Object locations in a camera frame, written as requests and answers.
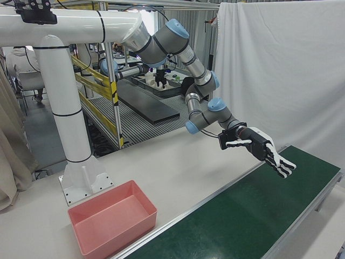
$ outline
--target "robotic arm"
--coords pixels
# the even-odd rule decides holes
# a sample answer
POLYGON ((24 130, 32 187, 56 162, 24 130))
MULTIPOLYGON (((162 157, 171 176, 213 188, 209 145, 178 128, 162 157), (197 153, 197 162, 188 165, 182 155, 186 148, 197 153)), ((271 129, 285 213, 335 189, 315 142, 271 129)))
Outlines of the robotic arm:
POLYGON ((123 44, 136 52, 150 67, 163 65, 168 54, 180 57, 195 79, 187 90, 185 102, 189 110, 186 128, 195 134, 214 122, 224 129, 218 135, 221 149, 245 146, 258 160, 266 161, 278 175, 286 178, 296 165, 281 157, 270 136, 255 127, 247 127, 245 122, 236 119, 221 98, 208 103, 208 110, 199 109, 200 100, 219 87, 213 71, 207 70, 189 46, 189 34, 175 19, 168 21, 153 36, 150 36, 143 23, 135 32, 125 38, 123 44))

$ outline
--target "white backdrop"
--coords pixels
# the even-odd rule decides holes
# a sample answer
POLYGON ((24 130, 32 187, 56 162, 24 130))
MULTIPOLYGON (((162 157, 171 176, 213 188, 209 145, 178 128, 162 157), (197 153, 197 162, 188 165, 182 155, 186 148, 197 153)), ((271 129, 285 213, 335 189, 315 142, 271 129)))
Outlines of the white backdrop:
POLYGON ((215 95, 234 116, 345 168, 345 2, 222 3, 215 95))

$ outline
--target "curtain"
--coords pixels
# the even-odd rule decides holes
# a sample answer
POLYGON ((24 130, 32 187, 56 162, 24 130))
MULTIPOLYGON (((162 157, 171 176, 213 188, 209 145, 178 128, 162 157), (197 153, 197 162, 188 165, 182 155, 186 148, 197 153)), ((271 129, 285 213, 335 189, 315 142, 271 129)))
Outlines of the curtain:
POLYGON ((0 70, 0 210, 12 204, 17 191, 31 185, 38 162, 24 136, 24 117, 3 70, 0 70))
POLYGON ((234 116, 345 167, 345 2, 222 3, 216 95, 234 116))

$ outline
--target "pink bin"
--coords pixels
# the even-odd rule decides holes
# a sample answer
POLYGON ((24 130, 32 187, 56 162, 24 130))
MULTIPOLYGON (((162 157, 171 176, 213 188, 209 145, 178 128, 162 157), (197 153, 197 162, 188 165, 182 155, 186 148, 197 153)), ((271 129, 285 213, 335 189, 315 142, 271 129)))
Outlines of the pink bin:
POLYGON ((101 259, 154 228, 157 209, 129 181, 69 209, 68 214, 82 255, 101 259))

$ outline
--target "workbench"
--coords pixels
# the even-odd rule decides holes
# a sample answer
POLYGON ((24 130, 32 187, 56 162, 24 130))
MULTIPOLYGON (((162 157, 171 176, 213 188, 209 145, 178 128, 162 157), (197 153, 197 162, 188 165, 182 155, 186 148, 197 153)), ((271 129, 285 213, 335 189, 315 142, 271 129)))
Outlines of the workbench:
MULTIPOLYGON (((208 130, 218 133, 220 128, 212 125, 208 130)), ((227 183, 242 179, 258 165, 246 148, 221 151, 217 139, 201 133, 190 135, 184 128, 99 160, 116 186, 133 179, 156 206, 157 222, 153 232, 184 218, 195 205, 227 183)), ((58 180, 60 175, 34 182, 29 190, 19 194, 13 207, 0 213, 0 258, 82 258, 67 216, 68 206, 58 180)), ((273 181, 284 181, 273 170, 272 176, 273 181)), ((320 212, 310 210, 309 215, 303 215, 305 220, 293 231, 294 238, 287 241, 288 247, 282 244, 276 247, 277 258, 334 258, 345 239, 344 201, 344 189, 336 186, 320 212)), ((138 246, 153 232, 131 247, 138 246)), ((113 258, 124 256, 127 255, 122 252, 113 258)))

